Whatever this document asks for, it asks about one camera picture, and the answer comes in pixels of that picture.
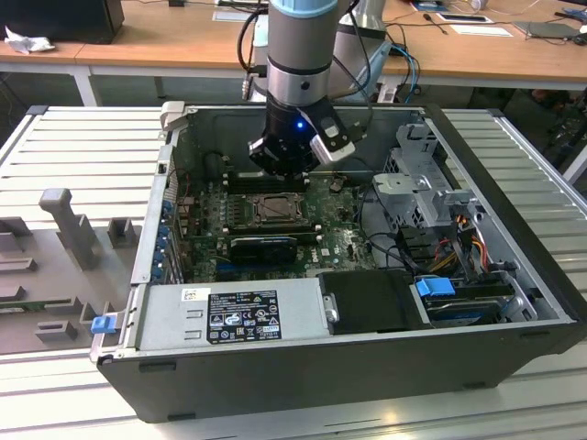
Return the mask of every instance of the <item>blue tab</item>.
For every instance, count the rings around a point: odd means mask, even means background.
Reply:
[[[116,333],[115,329],[116,318],[114,316],[96,316],[92,321],[93,335],[100,335],[102,333]]]
[[[455,288],[448,278],[423,278],[415,284],[420,296],[454,295]]]

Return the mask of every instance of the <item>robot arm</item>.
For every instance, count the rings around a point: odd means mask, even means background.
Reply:
[[[338,21],[348,11],[345,0],[271,0],[266,123],[249,146],[270,175],[295,178],[341,160],[364,137],[358,123],[344,126],[327,97]]]

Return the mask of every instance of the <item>warning label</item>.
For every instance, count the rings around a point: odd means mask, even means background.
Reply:
[[[277,291],[212,293],[208,296],[210,344],[281,339]]]

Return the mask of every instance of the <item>tissue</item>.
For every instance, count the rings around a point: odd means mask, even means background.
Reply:
[[[5,27],[5,30],[6,38],[4,38],[4,43],[17,52],[28,55],[30,52],[55,49],[55,46],[51,46],[50,41],[45,37],[25,37],[11,31],[8,27]]]

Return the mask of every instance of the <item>green circuit board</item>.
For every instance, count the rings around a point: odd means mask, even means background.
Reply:
[[[194,195],[184,241],[189,242],[193,277],[190,282],[276,280],[315,277],[321,271],[374,269],[375,262],[356,223],[357,202],[352,187],[332,191],[332,175],[310,179],[305,192],[231,194],[220,183],[209,183]],[[297,206],[291,216],[284,206]],[[274,217],[287,218],[305,231],[291,234],[257,229]],[[239,266],[230,260],[230,243],[237,237],[302,237],[295,262]]]

